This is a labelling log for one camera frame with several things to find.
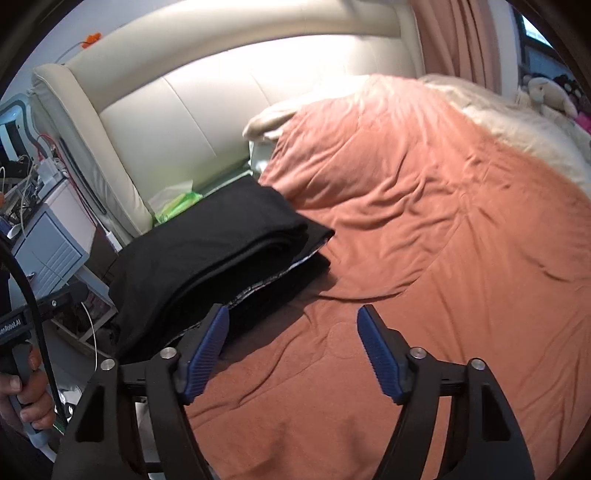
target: metal screw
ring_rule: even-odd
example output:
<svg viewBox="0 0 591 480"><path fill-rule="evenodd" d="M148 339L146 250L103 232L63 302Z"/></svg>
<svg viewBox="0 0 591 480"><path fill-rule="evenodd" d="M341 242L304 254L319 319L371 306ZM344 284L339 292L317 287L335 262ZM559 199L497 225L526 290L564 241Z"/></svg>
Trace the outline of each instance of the metal screw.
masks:
<svg viewBox="0 0 591 480"><path fill-rule="evenodd" d="M427 351L422 347L414 346L410 349L410 355L413 358L418 358L420 360L421 358L425 358L427 356Z"/></svg>
<svg viewBox="0 0 591 480"><path fill-rule="evenodd" d="M108 358L107 360L103 361L100 365L101 370L111 370L115 366L115 360L112 358Z"/></svg>
<svg viewBox="0 0 591 480"><path fill-rule="evenodd" d="M470 365L472 366L472 368L476 368L477 370L484 370L486 368L486 364L479 358L475 358L474 360L472 360L472 362L470 362Z"/></svg>
<svg viewBox="0 0 591 480"><path fill-rule="evenodd" d="M177 354L176 348L168 346L160 350L160 357L164 358L165 360L169 358L173 358Z"/></svg>

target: finger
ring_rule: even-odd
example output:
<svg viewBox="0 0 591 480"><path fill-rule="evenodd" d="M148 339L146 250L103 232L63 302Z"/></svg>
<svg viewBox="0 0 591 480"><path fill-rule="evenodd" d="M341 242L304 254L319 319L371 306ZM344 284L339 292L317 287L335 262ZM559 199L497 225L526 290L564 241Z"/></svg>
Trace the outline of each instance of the finger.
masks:
<svg viewBox="0 0 591 480"><path fill-rule="evenodd" d="M45 415L41 420L34 421L32 425L33 428L37 430L48 430L53 427L55 421L56 412L52 408L47 415Z"/></svg>
<svg viewBox="0 0 591 480"><path fill-rule="evenodd" d="M12 376L0 374L0 395L14 395L21 391L21 379Z"/></svg>
<svg viewBox="0 0 591 480"><path fill-rule="evenodd" d="M53 400L49 393L45 393L33 405L29 405L21 410L21 420L24 422L35 422L41 420L53 410Z"/></svg>
<svg viewBox="0 0 591 480"><path fill-rule="evenodd" d="M22 431L22 423L18 415L12 408L8 397L0 397L0 417L8 423L13 429Z"/></svg>
<svg viewBox="0 0 591 480"><path fill-rule="evenodd" d="M41 352L37 347L31 345L31 352L29 353L29 367L31 367L31 370L39 370L41 361Z"/></svg>
<svg viewBox="0 0 591 480"><path fill-rule="evenodd" d="M47 388L47 374L43 370L33 372L29 382L18 395L18 401L23 404L33 403L44 394Z"/></svg>

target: orange blanket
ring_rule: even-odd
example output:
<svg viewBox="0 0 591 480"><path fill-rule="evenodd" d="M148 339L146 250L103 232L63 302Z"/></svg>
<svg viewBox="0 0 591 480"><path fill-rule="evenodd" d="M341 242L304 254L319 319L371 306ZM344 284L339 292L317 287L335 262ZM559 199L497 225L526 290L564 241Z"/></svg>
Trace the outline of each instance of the orange blanket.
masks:
<svg viewBox="0 0 591 480"><path fill-rule="evenodd" d="M438 93L381 76L300 111L261 183L336 231L332 266L235 345L188 407L220 477L372 478L399 413L356 331L373 303L436 358L485 359L546 479L591 414L586 196ZM448 414L442 401L424 478Z"/></svg>

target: folded black garment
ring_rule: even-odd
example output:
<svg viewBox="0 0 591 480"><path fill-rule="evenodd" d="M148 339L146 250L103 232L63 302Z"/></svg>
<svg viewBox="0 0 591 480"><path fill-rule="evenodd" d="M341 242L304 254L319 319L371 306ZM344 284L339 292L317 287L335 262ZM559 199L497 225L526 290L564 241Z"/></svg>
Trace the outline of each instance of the folded black garment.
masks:
<svg viewBox="0 0 591 480"><path fill-rule="evenodd" d="M328 259L315 253L310 259L296 266L286 275L231 308L232 324L225 345L230 345L262 319L292 301L298 293L326 272L329 267Z"/></svg>
<svg viewBox="0 0 591 480"><path fill-rule="evenodd" d="M116 356L149 358L213 303L239 303L333 234L252 177L218 190L121 251L109 289L119 310ZM186 301L191 309L180 308Z"/></svg>

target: plush toy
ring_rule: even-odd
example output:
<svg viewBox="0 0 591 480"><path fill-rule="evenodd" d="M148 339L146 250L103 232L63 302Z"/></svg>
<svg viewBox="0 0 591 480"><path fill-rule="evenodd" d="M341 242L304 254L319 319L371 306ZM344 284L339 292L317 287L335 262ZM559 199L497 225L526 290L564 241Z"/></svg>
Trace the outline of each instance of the plush toy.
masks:
<svg viewBox="0 0 591 480"><path fill-rule="evenodd" d="M576 80L569 78L568 75L563 73L561 76L555 77L554 81L569 94L570 99L573 101L574 106L579 113L583 112L587 116L591 115L591 102L589 102L589 98L585 95L583 89Z"/></svg>
<svg viewBox="0 0 591 480"><path fill-rule="evenodd" d="M527 88L534 103L547 105L554 110L564 112L572 119L577 118L579 114L577 108L569 94L558 83L548 78L536 77L529 80Z"/></svg>

